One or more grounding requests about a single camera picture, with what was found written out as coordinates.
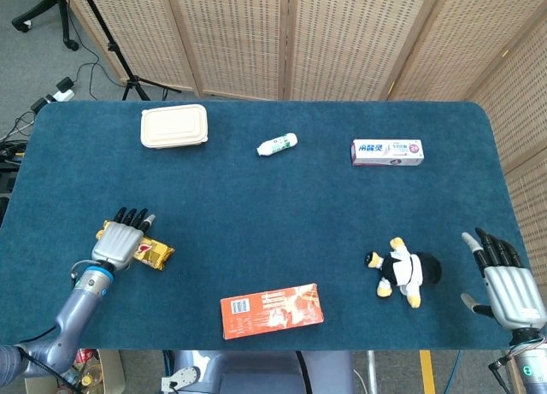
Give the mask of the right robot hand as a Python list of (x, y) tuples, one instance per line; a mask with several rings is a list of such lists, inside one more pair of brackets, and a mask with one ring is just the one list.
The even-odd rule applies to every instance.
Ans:
[(462, 293), (464, 304), (506, 330), (542, 329), (547, 325), (547, 308), (532, 272), (523, 266), (515, 247), (479, 227), (475, 232), (478, 238), (463, 232), (462, 240), (477, 263), (489, 302), (477, 303)]

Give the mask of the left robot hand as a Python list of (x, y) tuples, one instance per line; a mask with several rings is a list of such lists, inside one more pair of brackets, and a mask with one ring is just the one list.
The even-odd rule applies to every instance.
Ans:
[(120, 208), (103, 229), (102, 237), (92, 249), (91, 259), (107, 263), (115, 271), (127, 268), (155, 218), (148, 214), (148, 209), (137, 212), (136, 209)]

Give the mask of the yellow snack pack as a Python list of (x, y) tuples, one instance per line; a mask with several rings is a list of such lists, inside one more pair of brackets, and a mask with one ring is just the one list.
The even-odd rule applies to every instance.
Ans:
[[(110, 223), (110, 221), (105, 221), (103, 229)], [(103, 235), (103, 229), (97, 233), (97, 240), (99, 240)], [(145, 234), (139, 245), (136, 253), (131, 260), (130, 265), (134, 260), (141, 262), (155, 270), (163, 270), (168, 258), (174, 253), (174, 248), (148, 238)]]

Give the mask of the penguin plush toy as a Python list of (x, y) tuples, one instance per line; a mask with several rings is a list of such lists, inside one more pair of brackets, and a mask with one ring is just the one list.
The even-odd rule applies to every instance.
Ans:
[(400, 237), (389, 242), (391, 250), (385, 256), (369, 251), (364, 258), (367, 268), (379, 271), (376, 296), (388, 298), (398, 288), (412, 309), (421, 306), (421, 287), (436, 285), (442, 278), (440, 260), (426, 252), (413, 253)]

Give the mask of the black equipment case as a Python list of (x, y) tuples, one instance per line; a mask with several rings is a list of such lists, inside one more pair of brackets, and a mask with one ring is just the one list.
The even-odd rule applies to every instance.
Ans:
[(9, 199), (13, 192), (20, 166), (15, 161), (5, 160), (0, 162), (0, 226), (3, 223), (9, 205)]

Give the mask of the cardboard waste box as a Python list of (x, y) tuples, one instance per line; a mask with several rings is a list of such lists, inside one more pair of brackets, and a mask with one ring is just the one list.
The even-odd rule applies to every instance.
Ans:
[[(126, 377), (118, 350), (98, 350), (97, 360), (101, 366), (104, 394), (123, 394)], [(24, 378), (26, 394), (54, 394), (62, 382), (51, 375)]]

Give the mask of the blue table cloth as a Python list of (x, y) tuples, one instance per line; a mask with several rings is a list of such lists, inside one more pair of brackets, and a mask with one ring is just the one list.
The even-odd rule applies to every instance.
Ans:
[[(85, 347), (181, 350), (502, 349), (511, 339), (461, 300), (486, 303), (463, 232), (525, 250), (485, 111), (470, 102), (207, 101), (204, 144), (140, 141), (151, 103), (72, 101), (38, 114), (0, 226), (0, 344), (48, 330), (69, 273), (122, 208), (156, 216), (164, 270), (119, 272)], [(296, 146), (257, 155), (289, 132)], [(418, 166), (353, 166), (354, 139), (419, 139)], [(376, 296), (390, 240), (436, 256), (442, 278), (412, 309)], [(317, 284), (324, 321), (225, 340), (220, 300)]]

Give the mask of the yellow cap bottle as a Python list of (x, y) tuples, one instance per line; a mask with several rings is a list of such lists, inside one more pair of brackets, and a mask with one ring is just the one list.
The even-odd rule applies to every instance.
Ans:
[(84, 370), (80, 388), (84, 394), (104, 394), (103, 371), (99, 364), (91, 364)]

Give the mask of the metal table leg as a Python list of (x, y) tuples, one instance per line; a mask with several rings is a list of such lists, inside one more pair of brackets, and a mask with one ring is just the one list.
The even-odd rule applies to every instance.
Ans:
[(367, 355), (367, 367), (368, 367), (368, 394), (378, 394), (378, 382), (376, 375), (376, 361), (373, 350), (368, 350)]

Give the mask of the orange cardboard box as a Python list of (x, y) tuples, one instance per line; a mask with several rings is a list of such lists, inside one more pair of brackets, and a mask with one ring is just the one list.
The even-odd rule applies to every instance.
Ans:
[(223, 338), (231, 340), (324, 321), (317, 284), (262, 291), (220, 300)]

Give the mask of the small white bottle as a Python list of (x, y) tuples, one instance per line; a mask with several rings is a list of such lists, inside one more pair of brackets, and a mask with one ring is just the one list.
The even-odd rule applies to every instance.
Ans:
[(281, 152), (282, 150), (290, 149), (296, 146), (297, 143), (297, 135), (293, 132), (289, 132), (277, 138), (262, 142), (256, 148), (256, 152), (259, 156), (271, 156), (278, 152)]

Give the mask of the white toothpaste box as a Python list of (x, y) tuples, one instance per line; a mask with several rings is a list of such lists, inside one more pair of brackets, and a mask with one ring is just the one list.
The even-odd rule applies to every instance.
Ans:
[(354, 139), (350, 157), (353, 166), (418, 166), (425, 159), (419, 139)]

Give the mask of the grey robot torso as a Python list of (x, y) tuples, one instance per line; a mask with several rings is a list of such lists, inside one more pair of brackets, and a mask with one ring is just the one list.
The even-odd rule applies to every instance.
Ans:
[(162, 394), (356, 394), (344, 350), (180, 350)]

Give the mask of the black tripod stand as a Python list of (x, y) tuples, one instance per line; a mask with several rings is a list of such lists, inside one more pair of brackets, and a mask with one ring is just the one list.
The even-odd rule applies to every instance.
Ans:
[(118, 45), (118, 43), (114, 39), (111, 31), (109, 30), (106, 22), (104, 21), (104, 18), (102, 17), (102, 15), (101, 15), (96, 3), (94, 2), (94, 0), (86, 0), (86, 3), (91, 8), (92, 13), (94, 14), (95, 18), (97, 19), (97, 22), (98, 22), (99, 26), (101, 27), (104, 35), (106, 36), (106, 38), (108, 40), (108, 42), (107, 42), (107, 51), (113, 52), (115, 54), (117, 60), (121, 64), (121, 66), (122, 66), (122, 68), (123, 68), (123, 70), (124, 70), (124, 72), (127, 76), (127, 81), (125, 83), (124, 92), (123, 92), (122, 99), (121, 99), (122, 101), (126, 101), (127, 96), (129, 94), (129, 91), (131, 91), (131, 90), (135, 90), (138, 93), (138, 96), (140, 97), (140, 99), (142, 101), (149, 101), (150, 97), (145, 92), (145, 90), (143, 89), (142, 84), (152, 85), (152, 86), (161, 88), (162, 89), (162, 100), (163, 101), (165, 101), (167, 99), (167, 95), (170, 91), (175, 92), (175, 93), (179, 93), (179, 94), (182, 92), (182, 90), (180, 90), (180, 89), (176, 89), (176, 88), (173, 88), (171, 86), (160, 84), (160, 83), (157, 83), (155, 81), (148, 80), (148, 79), (139, 77), (136, 74), (134, 74), (133, 71), (131, 70), (128, 62), (126, 61), (125, 57), (123, 56), (123, 54), (121, 52), (121, 49), (120, 49), (120, 46)]

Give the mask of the black office chair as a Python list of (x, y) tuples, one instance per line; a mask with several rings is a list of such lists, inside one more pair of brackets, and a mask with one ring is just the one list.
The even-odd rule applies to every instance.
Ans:
[(42, 0), (27, 12), (15, 17), (11, 24), (19, 32), (28, 32), (31, 29), (30, 21), (48, 10), (58, 7), (62, 23), (62, 41), (72, 51), (79, 49), (79, 44), (70, 38), (68, 4), (65, 0)]

